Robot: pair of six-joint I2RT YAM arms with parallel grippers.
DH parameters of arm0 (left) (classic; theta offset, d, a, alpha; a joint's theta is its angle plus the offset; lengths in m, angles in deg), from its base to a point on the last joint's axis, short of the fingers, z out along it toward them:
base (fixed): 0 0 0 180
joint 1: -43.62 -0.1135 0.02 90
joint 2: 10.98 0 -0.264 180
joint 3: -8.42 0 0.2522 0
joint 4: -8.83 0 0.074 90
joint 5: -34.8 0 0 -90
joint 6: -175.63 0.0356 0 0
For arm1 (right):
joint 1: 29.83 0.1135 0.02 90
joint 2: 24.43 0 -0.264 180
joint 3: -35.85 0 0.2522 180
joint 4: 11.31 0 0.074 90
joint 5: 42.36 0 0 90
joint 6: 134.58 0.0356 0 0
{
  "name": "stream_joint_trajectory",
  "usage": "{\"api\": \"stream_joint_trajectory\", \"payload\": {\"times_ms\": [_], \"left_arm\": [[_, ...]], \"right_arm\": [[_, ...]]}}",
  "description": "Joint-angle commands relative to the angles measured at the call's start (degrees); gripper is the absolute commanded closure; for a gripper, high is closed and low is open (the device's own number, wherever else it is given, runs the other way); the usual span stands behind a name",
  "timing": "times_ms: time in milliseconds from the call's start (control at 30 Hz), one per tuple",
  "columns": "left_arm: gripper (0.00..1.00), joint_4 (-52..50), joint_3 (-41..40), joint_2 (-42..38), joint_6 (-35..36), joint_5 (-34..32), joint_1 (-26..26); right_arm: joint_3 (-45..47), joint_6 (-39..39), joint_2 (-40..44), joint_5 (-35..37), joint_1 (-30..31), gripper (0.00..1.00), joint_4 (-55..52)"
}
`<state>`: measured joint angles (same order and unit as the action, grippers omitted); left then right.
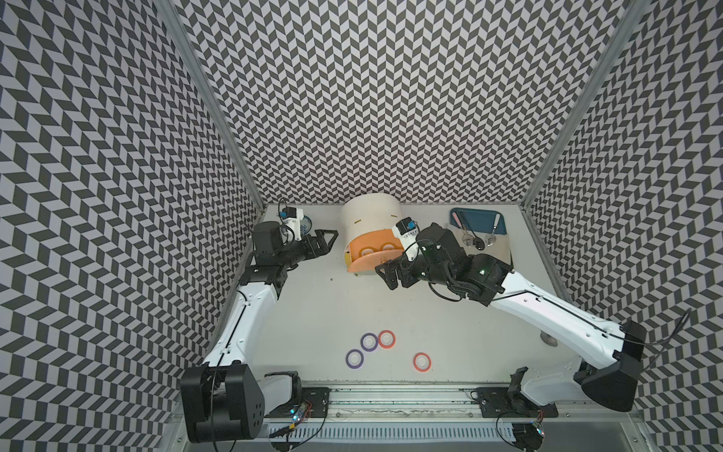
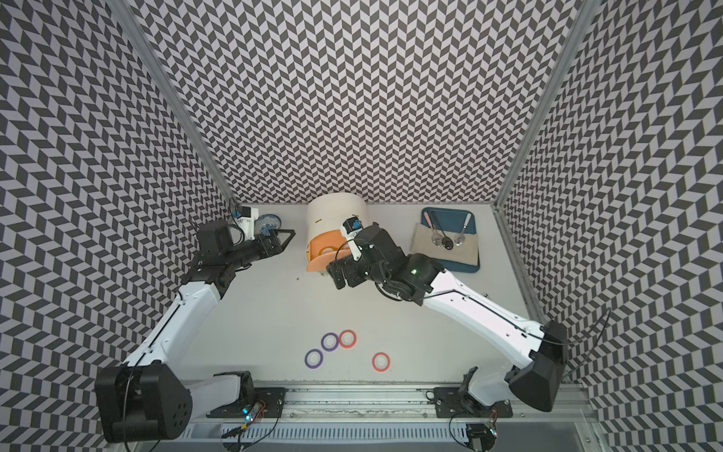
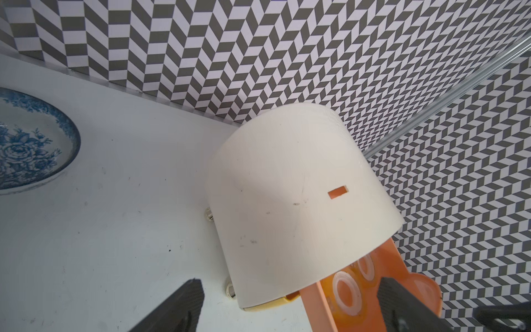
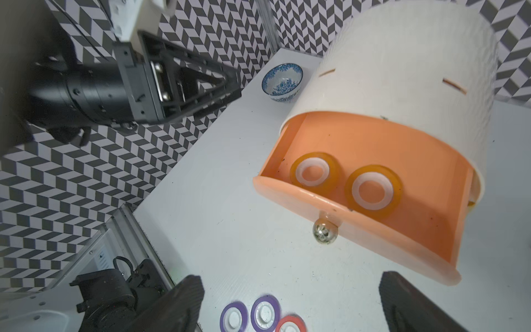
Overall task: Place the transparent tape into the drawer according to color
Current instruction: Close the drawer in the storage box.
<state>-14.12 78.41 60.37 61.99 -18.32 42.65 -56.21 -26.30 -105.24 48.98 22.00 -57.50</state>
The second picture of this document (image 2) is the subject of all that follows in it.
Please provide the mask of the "orange top drawer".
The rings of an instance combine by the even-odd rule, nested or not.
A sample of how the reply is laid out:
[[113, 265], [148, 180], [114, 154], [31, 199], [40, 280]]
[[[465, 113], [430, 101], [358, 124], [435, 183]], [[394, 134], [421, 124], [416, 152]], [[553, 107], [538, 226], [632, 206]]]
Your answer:
[[351, 251], [341, 232], [333, 230], [313, 238], [305, 253], [308, 261], [306, 271], [314, 273], [325, 271], [330, 263], [349, 256]]

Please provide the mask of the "white round drawer cabinet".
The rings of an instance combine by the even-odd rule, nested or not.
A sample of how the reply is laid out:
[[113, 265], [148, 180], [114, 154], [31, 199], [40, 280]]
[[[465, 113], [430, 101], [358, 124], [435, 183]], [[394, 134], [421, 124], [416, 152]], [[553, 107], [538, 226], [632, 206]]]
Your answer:
[[306, 248], [309, 242], [318, 235], [333, 230], [340, 231], [343, 222], [353, 216], [358, 216], [363, 226], [369, 226], [372, 223], [366, 202], [355, 194], [331, 193], [311, 201], [307, 209]]

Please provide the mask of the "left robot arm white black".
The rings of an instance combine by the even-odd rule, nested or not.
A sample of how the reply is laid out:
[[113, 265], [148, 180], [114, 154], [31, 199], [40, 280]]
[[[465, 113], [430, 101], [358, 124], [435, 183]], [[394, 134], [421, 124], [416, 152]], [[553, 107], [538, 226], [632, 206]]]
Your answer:
[[191, 385], [175, 373], [237, 271], [283, 253], [296, 235], [275, 229], [234, 241], [232, 228], [223, 220], [200, 227], [199, 248], [171, 307], [123, 363], [98, 372], [94, 390], [109, 444], [174, 440], [191, 421], [227, 406], [241, 409], [244, 416], [256, 415], [259, 401], [250, 372], [220, 373]]

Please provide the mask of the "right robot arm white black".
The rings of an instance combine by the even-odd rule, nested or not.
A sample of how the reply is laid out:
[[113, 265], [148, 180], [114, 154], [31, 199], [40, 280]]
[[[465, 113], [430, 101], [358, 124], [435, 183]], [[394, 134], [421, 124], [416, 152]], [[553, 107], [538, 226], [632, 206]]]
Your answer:
[[373, 283], [397, 302], [411, 302], [445, 315], [491, 343], [508, 359], [500, 371], [472, 368], [464, 377], [461, 396], [491, 407], [519, 399], [541, 412], [554, 408], [569, 361], [567, 328], [516, 315], [463, 284], [437, 260], [406, 254], [377, 223], [364, 226], [351, 217], [341, 234], [350, 253], [327, 266], [337, 289]]

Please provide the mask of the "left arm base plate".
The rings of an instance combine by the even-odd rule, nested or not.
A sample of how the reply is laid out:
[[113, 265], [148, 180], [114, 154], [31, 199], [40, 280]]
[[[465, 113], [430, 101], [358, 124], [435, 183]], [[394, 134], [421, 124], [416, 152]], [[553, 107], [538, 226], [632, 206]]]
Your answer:
[[207, 418], [246, 419], [258, 410], [265, 419], [279, 419], [284, 412], [287, 390], [283, 387], [257, 388], [254, 397], [235, 401], [221, 406], [207, 414]]

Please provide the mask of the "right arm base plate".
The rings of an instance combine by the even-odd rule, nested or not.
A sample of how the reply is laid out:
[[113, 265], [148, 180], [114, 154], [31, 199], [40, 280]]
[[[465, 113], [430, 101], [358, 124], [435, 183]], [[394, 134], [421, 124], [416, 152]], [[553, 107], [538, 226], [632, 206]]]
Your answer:
[[498, 419], [512, 418], [513, 410], [510, 403], [500, 401], [493, 406], [486, 406], [470, 395], [463, 395], [461, 389], [451, 386], [438, 386], [432, 389], [432, 403], [436, 416], [442, 419], [483, 418], [497, 414]]

